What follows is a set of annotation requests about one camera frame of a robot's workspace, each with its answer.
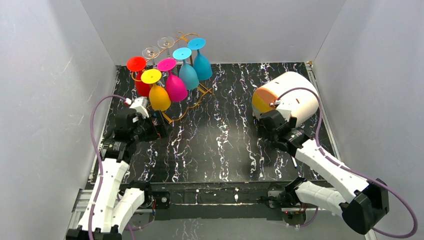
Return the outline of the yellow wine glass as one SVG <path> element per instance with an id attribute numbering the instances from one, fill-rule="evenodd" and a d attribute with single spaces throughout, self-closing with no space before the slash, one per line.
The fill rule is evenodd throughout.
<path id="1" fill-rule="evenodd" d="M 162 73 L 157 69 L 145 70 L 141 75 L 141 81 L 151 85 L 149 101 L 155 111 L 166 111 L 171 106 L 168 92 L 157 83 L 162 79 Z"/>

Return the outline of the magenta wine glass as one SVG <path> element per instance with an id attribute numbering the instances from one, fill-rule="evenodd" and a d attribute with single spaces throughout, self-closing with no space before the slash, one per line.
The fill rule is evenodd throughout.
<path id="1" fill-rule="evenodd" d="M 165 90 L 172 102 L 181 102 L 188 96 L 188 90 L 184 82 L 172 70 L 176 67 L 177 61 L 174 58 L 166 58 L 157 64 L 157 69 L 167 72 L 168 77 L 165 82 Z"/>

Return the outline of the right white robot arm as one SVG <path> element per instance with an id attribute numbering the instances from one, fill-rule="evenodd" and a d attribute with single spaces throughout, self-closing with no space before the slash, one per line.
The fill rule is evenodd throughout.
<path id="1" fill-rule="evenodd" d="M 312 204 L 340 216 L 356 233 L 365 235 L 389 213 L 389 194 L 380 179 L 367 180 L 343 169 L 334 158 L 302 128 L 295 119 L 286 120 L 277 110 L 259 117 L 258 133 L 274 147 L 307 164 L 318 172 L 332 189 L 297 177 L 269 200 L 283 205 Z"/>

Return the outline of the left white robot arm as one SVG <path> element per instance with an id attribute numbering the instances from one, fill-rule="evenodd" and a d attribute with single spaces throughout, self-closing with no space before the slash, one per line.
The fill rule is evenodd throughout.
<path id="1" fill-rule="evenodd" d="M 168 137 L 171 126 L 160 110 L 144 107 L 118 111 L 114 123 L 103 141 L 89 203 L 77 227 L 67 231 L 67 240 L 121 240 L 136 209 L 153 201 L 150 184 L 140 182 L 130 183 L 117 198 L 137 144 Z"/>

